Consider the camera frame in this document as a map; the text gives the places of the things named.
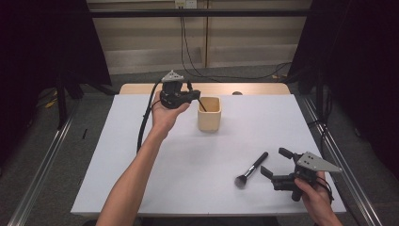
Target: wall outlet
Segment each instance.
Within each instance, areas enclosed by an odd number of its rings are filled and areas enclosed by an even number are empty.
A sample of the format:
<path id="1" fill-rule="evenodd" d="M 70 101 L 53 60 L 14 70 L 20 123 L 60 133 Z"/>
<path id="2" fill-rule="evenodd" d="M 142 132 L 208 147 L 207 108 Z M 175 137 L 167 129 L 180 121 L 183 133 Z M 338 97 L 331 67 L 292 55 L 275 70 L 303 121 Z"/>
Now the wall outlet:
<path id="1" fill-rule="evenodd" d="M 197 0 L 185 0 L 185 8 L 197 8 Z"/>
<path id="2" fill-rule="evenodd" d="M 185 8 L 185 0 L 175 0 L 175 8 Z"/>

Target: wrist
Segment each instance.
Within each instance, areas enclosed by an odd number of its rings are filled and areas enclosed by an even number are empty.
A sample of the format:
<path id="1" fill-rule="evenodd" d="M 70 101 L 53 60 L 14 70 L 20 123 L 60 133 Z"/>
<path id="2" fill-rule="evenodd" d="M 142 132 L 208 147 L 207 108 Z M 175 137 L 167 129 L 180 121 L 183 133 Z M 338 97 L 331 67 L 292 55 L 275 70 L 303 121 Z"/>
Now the wrist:
<path id="1" fill-rule="evenodd" d="M 168 136 L 168 129 L 163 128 L 162 126 L 153 126 L 150 134 L 155 137 L 165 139 Z"/>
<path id="2" fill-rule="evenodd" d="M 332 213 L 332 215 L 329 218 L 325 218 L 323 222 L 319 224 L 319 226 L 342 226 L 342 224 L 337 216 Z"/>

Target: black brush handle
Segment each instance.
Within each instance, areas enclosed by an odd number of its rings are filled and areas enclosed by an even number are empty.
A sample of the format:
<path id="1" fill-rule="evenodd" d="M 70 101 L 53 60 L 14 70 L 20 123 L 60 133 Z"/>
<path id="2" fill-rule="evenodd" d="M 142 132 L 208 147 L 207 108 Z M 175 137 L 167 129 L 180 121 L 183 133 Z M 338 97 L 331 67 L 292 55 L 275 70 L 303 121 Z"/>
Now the black brush handle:
<path id="1" fill-rule="evenodd" d="M 258 168 L 259 165 L 261 165 L 261 163 L 265 160 L 265 158 L 269 155 L 268 152 L 264 152 L 261 157 L 258 158 L 258 160 L 256 160 L 256 162 L 253 164 L 254 168 Z"/>

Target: gray floor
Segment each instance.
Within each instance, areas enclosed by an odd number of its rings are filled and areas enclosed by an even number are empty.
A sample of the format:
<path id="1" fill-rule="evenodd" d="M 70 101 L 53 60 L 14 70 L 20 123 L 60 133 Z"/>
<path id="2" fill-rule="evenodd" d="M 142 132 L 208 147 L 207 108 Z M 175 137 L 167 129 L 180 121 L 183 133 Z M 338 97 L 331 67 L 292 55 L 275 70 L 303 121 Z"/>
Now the gray floor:
<path id="1" fill-rule="evenodd" d="M 278 82 L 278 79 L 271 77 L 247 79 L 248 77 L 265 76 L 274 70 L 275 66 L 254 66 L 215 68 L 200 70 L 200 72 L 204 75 L 246 77 L 218 77 L 217 80 L 222 82 Z M 166 73 L 113 75 L 114 86 L 111 89 L 119 90 L 125 83 L 153 83 Z M 189 78 L 194 83 L 194 87 L 196 82 L 213 82 L 183 71 L 177 71 L 177 73 L 184 74 Z M 285 73 L 287 73 L 287 68 L 279 72 L 279 74 Z M 20 225 L 83 225 L 89 220 L 72 215 L 70 210 L 95 150 L 113 98 L 91 87 L 83 86 L 83 89 L 86 94 L 81 101 L 68 99 L 69 110 L 73 109 L 74 105 L 78 105 L 71 127 L 50 166 L 49 173 L 44 178 L 40 193 L 35 197 L 32 207 L 27 210 L 28 215 L 21 220 Z M 295 94 L 305 119 L 311 121 L 303 104 L 303 98 L 313 99 L 314 92 L 309 96 L 300 96 L 296 84 L 290 84 L 289 89 Z M 47 100 L 46 98 L 40 100 L 40 104 Z M 3 176 L 0 178 L 0 225 L 7 225 L 17 209 L 56 135 L 56 127 L 56 105 L 51 108 L 40 105 L 31 127 L 3 168 Z M 329 117 L 328 130 L 376 210 L 382 225 L 397 225 L 399 182 L 375 157 L 369 143 L 356 136 L 352 121 L 347 118 L 337 102 L 334 102 Z M 316 128 L 312 127 L 311 131 L 316 143 L 319 144 L 320 135 Z M 336 179 L 343 199 L 346 200 L 360 225 L 367 225 L 343 178 L 337 177 Z M 356 221 L 349 213 L 339 215 L 339 218 L 344 225 L 356 225 Z M 278 217 L 278 219 L 279 223 L 284 226 L 312 225 L 310 218 L 306 215 Z"/>

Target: brush bristles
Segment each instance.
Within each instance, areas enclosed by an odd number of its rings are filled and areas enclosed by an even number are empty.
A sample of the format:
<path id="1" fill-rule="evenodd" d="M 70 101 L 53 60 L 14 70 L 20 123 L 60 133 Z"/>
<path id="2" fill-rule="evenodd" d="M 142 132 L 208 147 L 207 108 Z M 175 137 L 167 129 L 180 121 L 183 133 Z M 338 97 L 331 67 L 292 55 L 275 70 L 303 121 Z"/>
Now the brush bristles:
<path id="1" fill-rule="evenodd" d="M 246 185 L 246 182 L 247 182 L 247 177 L 244 175 L 241 175 L 241 176 L 235 178 L 235 181 L 234 181 L 235 185 L 239 188 L 244 188 L 244 186 Z"/>

